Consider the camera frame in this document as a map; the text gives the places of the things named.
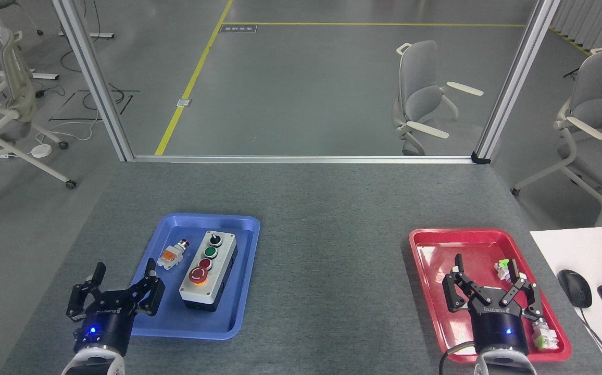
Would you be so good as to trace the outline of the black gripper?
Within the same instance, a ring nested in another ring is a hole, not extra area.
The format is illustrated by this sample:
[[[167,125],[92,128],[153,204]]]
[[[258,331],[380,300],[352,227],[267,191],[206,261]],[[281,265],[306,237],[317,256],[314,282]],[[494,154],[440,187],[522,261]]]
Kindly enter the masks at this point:
[[[157,263],[149,258],[142,279],[123,292],[122,306],[114,303],[101,306],[104,298],[99,286],[106,272],[104,262],[97,263],[92,276],[84,283],[74,285],[66,316],[73,322],[84,319],[82,326],[75,331],[74,352],[86,347],[105,347],[123,357],[127,354],[136,313],[155,316],[165,292],[165,284],[157,276],[156,266]],[[89,306],[86,316],[84,304],[89,294],[95,303]]]
[[[530,353],[521,316],[529,320],[543,317],[541,288],[530,282],[518,268],[515,259],[507,262],[511,288],[508,292],[486,291],[465,275],[461,254],[454,257],[454,267],[444,275],[442,287],[448,311],[455,313],[466,309],[466,301],[472,324],[475,352],[494,349],[512,349],[525,355]],[[515,300],[516,294],[523,291],[528,306],[522,310]]]

